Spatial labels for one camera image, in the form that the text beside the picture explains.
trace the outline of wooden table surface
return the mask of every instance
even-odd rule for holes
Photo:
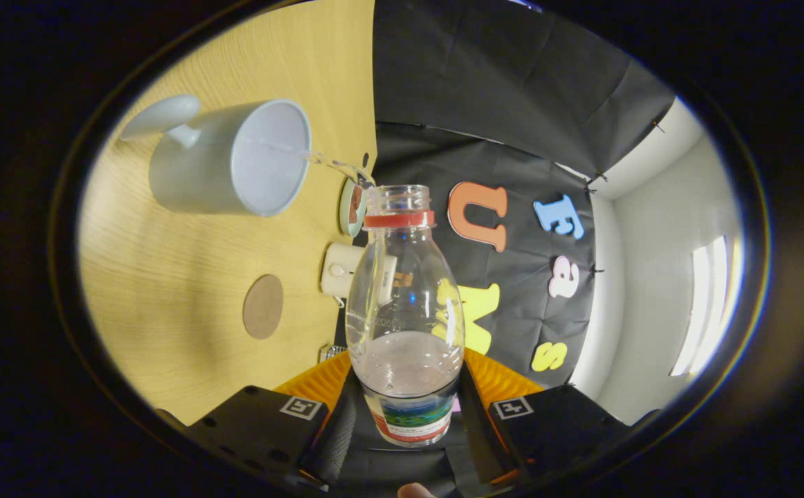
[[[310,166],[278,216],[176,214],[149,191],[161,136],[118,141],[134,114],[198,95],[202,111],[290,98],[310,117],[312,145],[361,164],[377,157],[371,87],[373,0],[300,3],[224,32],[156,80],[129,109],[93,168],[80,217],[79,265],[104,346],[153,407],[190,425],[244,385],[275,388],[316,365],[338,308],[320,293],[322,256],[339,231],[345,177]],[[261,275],[285,291],[278,330],[255,340],[243,300]]]

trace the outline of clear plastic bottle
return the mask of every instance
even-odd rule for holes
[[[433,242],[423,185],[366,191],[366,252],[355,269],[346,336],[383,439],[406,448],[448,432],[464,357],[460,294]]]

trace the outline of white cup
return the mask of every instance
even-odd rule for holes
[[[310,120],[291,100],[235,105],[196,116],[199,99],[175,95],[150,105],[121,139],[165,132],[149,163],[149,188],[179,212],[273,216],[303,186]]]

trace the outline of black cloth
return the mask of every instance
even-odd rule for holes
[[[483,136],[587,176],[635,148],[674,93],[552,12],[503,0],[379,0],[374,113]]]
[[[592,203],[583,181],[551,160],[480,138],[430,127],[377,124],[377,184],[419,183],[429,187],[437,226],[433,239],[448,259],[459,286],[500,286],[496,311],[476,321],[492,333],[487,355],[544,387],[563,384],[577,363],[592,310],[595,230]],[[461,182],[506,189],[506,217],[468,205],[472,223],[506,227],[506,250],[464,239],[448,222],[450,190]],[[544,231],[534,202],[560,201],[567,194],[577,209],[585,235]],[[550,297],[554,258],[565,255],[578,265],[579,286],[572,297]],[[544,342],[565,343],[568,352],[558,369],[531,368],[534,350]]]

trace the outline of cork coaster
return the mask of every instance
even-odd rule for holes
[[[253,338],[264,340],[279,327],[282,316],[282,283],[276,275],[260,277],[245,296],[241,319],[245,330]]]

